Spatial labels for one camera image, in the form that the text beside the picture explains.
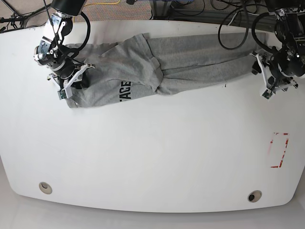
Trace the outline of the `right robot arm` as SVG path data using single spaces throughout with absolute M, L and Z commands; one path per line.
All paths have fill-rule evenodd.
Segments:
M 85 3 L 85 0 L 53 0 L 51 7 L 55 12 L 48 15 L 43 37 L 34 51 L 34 60 L 38 65 L 46 66 L 52 71 L 47 79 L 56 85 L 61 99 L 69 97 L 71 88 L 88 88 L 86 70 L 94 67 L 93 64 L 76 60 L 91 33 L 90 21 L 82 12 Z M 78 15 L 81 15 L 87 24 L 86 37 L 79 47 L 69 48 L 63 44 L 64 38 L 72 31 L 72 18 Z

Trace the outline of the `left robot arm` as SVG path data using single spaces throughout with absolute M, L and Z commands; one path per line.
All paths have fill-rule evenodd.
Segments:
M 254 52 L 252 66 L 254 75 L 264 79 L 262 97 L 270 99 L 277 91 L 298 87 L 295 78 L 305 75 L 305 2 L 303 0 L 267 0 L 267 12 L 255 18 L 251 27 L 254 41 L 263 53 Z M 260 19 L 275 16 L 274 33 L 282 44 L 280 49 L 269 47 L 256 36 L 255 29 Z

